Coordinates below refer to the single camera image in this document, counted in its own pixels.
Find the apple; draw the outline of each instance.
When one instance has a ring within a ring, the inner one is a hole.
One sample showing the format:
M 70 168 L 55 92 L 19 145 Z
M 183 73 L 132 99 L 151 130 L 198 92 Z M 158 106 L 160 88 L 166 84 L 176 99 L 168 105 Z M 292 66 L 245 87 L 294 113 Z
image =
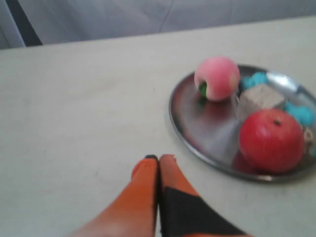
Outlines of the apple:
M 278 109 L 260 110 L 242 124 L 239 148 L 245 160 L 271 173 L 293 169 L 304 153 L 304 136 L 300 124 Z
M 210 101 L 221 101 L 230 97 L 236 91 L 239 80 L 237 64 L 223 56 L 204 60 L 194 75 L 196 88 Z

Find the round metal tray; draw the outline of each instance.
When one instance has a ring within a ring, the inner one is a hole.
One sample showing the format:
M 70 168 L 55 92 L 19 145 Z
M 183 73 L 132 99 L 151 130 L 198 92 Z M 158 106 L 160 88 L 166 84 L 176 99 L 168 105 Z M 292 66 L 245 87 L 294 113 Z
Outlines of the round metal tray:
M 316 99 L 293 79 L 274 71 L 239 65 L 240 76 L 266 72 L 269 85 L 291 102 L 305 105 L 316 111 Z M 308 174 L 315 168 L 316 158 L 304 155 L 299 165 L 283 174 L 268 174 L 255 170 L 244 161 L 238 148 L 241 123 L 237 120 L 236 95 L 220 103 L 201 97 L 194 85 L 194 73 L 175 87 L 169 101 L 172 125 L 184 144 L 199 158 L 230 175 L 256 181 L 286 181 Z M 310 127 L 314 134 L 315 124 Z

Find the wooden block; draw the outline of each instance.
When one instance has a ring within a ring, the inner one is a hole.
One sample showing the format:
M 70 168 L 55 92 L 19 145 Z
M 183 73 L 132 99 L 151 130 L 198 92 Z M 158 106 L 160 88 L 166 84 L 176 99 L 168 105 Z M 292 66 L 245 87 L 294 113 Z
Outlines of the wooden block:
M 245 121 L 252 113 L 262 109 L 279 108 L 285 105 L 286 98 L 266 84 L 260 84 L 244 91 L 239 98 L 237 118 Z

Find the pink peach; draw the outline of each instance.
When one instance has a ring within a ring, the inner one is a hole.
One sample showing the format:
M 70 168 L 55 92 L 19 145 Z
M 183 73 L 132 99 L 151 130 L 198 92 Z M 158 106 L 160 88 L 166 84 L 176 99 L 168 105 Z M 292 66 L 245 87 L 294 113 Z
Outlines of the pink peach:
M 230 97 L 240 80 L 236 63 L 223 56 L 204 60 L 196 69 L 196 88 L 210 101 L 221 101 Z

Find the blue toy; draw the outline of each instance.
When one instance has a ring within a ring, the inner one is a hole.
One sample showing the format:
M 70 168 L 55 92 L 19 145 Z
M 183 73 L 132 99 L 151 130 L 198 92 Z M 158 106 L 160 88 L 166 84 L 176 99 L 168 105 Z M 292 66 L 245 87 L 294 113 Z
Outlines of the blue toy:
M 241 90 L 247 90 L 253 86 L 260 85 L 260 84 L 268 84 L 268 78 L 267 78 L 266 73 L 264 72 L 257 72 L 251 77 L 249 76 L 244 77 L 240 81 Z
M 301 125 L 311 126 L 315 121 L 314 112 L 306 106 L 295 106 L 286 102 L 284 110 L 292 115 Z

